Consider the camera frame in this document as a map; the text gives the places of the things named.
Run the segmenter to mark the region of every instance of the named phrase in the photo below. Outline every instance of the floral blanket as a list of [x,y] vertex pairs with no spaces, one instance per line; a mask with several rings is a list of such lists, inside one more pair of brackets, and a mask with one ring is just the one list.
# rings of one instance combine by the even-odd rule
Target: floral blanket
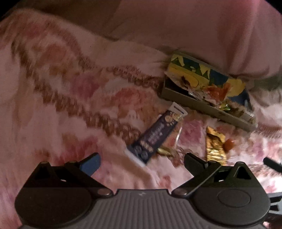
[[[189,180],[166,157],[141,168],[123,153],[171,105],[158,97],[169,60],[29,9],[0,22],[0,228],[21,225],[14,200],[40,161],[62,165],[98,152],[93,178],[112,190],[172,190]],[[244,161],[267,192],[282,191],[281,175],[262,164],[281,158],[279,126],[260,123],[246,133],[187,111],[179,147],[204,158],[206,127],[216,128],[235,142],[229,165]]]

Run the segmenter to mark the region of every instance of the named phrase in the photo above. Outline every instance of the pink fabric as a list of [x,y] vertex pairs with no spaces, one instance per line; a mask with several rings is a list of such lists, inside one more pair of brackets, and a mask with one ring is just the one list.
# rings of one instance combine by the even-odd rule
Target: pink fabric
[[[166,157],[140,168],[123,153],[171,105],[157,96],[168,55],[19,10],[0,23],[0,56],[0,228],[21,224],[14,199],[40,161],[62,165],[99,152],[93,178],[112,190],[172,190],[192,177]],[[244,161],[267,192],[282,191],[281,174],[262,165],[265,156],[281,159],[281,138],[187,111],[179,147],[204,158],[205,129],[216,128],[235,141],[229,165]]]
[[281,15],[265,0],[122,0],[104,34],[162,51],[179,49],[235,76],[276,74]]

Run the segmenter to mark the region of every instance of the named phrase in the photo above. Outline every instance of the purple snack bar wrapper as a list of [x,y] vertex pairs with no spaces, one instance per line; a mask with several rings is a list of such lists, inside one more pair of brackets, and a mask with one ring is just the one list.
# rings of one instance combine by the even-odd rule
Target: purple snack bar wrapper
[[145,131],[124,153],[140,166],[145,166],[187,112],[173,102],[170,108]]

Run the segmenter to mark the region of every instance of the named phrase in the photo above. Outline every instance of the pink floral fabric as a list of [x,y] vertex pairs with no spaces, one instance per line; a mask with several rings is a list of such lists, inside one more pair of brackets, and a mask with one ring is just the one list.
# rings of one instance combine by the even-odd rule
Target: pink floral fabric
[[[166,157],[141,168],[123,153],[129,133],[144,132],[171,105],[156,89],[169,58],[164,53],[20,10],[0,23],[0,56],[0,228],[21,225],[14,200],[41,161],[56,166],[98,152],[102,164],[93,178],[114,191],[171,191],[192,177]],[[281,159],[282,139],[187,111],[178,147],[205,158],[211,126],[235,142],[229,165],[244,161],[267,192],[282,191],[281,174],[262,164],[265,156]]]

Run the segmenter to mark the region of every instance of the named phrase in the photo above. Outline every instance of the orange candy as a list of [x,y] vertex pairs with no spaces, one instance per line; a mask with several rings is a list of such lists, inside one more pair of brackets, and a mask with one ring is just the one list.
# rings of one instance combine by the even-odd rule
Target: orange candy
[[228,152],[229,150],[233,149],[233,147],[234,147],[234,141],[231,138],[227,139],[223,144],[223,149],[225,152]]

